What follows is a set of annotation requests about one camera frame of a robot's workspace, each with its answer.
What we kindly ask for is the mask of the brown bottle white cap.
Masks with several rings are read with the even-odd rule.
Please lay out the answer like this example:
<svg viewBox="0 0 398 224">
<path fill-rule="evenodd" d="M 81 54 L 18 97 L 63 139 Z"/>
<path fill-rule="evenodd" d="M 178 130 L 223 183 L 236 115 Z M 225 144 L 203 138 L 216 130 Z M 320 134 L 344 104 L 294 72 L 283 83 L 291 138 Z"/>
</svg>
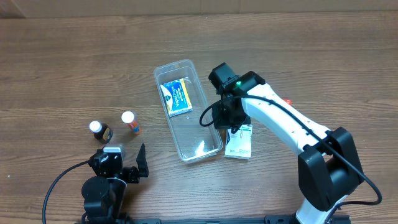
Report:
<svg viewBox="0 0 398 224">
<path fill-rule="evenodd" d="M 113 130 L 105 123 L 99 121 L 92 121 L 89 124 L 89 129 L 93 133 L 96 140 L 101 144 L 107 144 L 110 142 L 113 136 Z"/>
</svg>

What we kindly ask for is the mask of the white medicine packet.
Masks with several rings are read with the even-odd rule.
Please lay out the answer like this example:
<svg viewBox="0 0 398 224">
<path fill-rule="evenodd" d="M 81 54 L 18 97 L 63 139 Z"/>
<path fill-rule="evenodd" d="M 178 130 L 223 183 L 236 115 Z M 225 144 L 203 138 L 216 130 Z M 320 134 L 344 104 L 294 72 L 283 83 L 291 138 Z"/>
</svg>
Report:
<svg viewBox="0 0 398 224">
<path fill-rule="evenodd" d="M 242 125 L 236 133 L 226 131 L 224 156 L 235 159 L 250 159 L 252 153 L 252 125 Z"/>
</svg>

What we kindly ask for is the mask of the orange bottle white cap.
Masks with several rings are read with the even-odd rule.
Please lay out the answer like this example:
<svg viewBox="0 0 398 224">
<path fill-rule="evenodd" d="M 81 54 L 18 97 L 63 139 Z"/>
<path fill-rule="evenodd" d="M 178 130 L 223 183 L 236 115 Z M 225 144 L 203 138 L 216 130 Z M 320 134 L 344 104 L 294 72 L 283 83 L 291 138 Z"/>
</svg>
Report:
<svg viewBox="0 0 398 224">
<path fill-rule="evenodd" d="M 136 117 L 135 117 L 135 115 L 134 115 L 134 113 L 132 111 L 125 111 L 121 115 L 121 120 L 122 120 L 123 123 L 125 123 L 131 129 L 131 131 L 135 135 L 140 135 L 141 134 L 142 129 L 139 126 L 139 123 L 137 122 Z"/>
</svg>

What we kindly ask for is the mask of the clear plastic container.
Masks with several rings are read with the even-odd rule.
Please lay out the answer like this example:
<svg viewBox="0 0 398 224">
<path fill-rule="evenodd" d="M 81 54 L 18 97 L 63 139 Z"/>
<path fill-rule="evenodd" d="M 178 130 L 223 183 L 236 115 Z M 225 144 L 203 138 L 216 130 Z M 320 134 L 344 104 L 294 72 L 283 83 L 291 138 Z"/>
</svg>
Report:
<svg viewBox="0 0 398 224">
<path fill-rule="evenodd" d="M 186 59 L 157 67 L 154 78 L 180 159 L 191 163 L 220 151 L 219 132 L 201 126 L 211 116 L 200 118 L 208 102 L 193 62 Z"/>
</svg>

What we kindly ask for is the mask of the blue yellow VapoDrops box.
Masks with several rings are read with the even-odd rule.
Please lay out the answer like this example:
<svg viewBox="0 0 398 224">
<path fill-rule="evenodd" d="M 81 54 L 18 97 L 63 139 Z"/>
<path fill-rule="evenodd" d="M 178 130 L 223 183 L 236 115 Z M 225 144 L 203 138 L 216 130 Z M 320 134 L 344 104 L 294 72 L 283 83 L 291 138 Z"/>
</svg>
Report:
<svg viewBox="0 0 398 224">
<path fill-rule="evenodd" d="M 161 84 L 160 88 L 164 96 L 167 114 L 170 117 L 193 110 L 183 78 Z"/>
</svg>

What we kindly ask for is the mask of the red medicine box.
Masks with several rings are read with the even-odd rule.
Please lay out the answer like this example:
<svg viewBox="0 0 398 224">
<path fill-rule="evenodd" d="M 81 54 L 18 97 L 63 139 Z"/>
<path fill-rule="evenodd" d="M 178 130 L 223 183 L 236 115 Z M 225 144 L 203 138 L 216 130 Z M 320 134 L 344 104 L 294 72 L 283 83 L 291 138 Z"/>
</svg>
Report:
<svg viewBox="0 0 398 224">
<path fill-rule="evenodd" d="M 283 100 L 290 106 L 292 106 L 292 101 L 286 98 L 283 98 Z"/>
</svg>

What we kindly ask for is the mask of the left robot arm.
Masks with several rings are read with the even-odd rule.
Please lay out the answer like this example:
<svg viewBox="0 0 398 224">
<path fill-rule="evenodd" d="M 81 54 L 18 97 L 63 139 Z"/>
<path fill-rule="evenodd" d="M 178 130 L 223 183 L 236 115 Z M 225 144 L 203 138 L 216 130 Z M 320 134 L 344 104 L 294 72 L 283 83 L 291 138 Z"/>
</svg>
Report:
<svg viewBox="0 0 398 224">
<path fill-rule="evenodd" d="M 128 184 L 138 184 L 140 178 L 149 176 L 145 145 L 136 157 L 137 166 L 124 167 L 124 147 L 105 146 L 88 160 L 96 174 L 81 189 L 85 215 L 83 223 L 131 223 L 131 218 L 121 213 Z"/>
</svg>

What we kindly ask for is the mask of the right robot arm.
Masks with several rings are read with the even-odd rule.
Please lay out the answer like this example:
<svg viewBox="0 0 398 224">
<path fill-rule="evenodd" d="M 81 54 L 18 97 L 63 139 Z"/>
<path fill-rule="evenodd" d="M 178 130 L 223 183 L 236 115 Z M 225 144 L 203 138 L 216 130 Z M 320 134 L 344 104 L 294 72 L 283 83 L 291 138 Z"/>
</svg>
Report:
<svg viewBox="0 0 398 224">
<path fill-rule="evenodd" d="M 216 129 L 240 134 L 256 119 L 269 128 L 298 159 L 298 185 L 305 197 L 284 223 L 349 223 L 336 216 L 338 206 L 363 182 L 352 135 L 342 127 L 332 131 L 305 117 L 280 98 L 253 71 L 239 76 L 222 63 L 209 74 L 220 101 L 209 106 Z"/>
</svg>

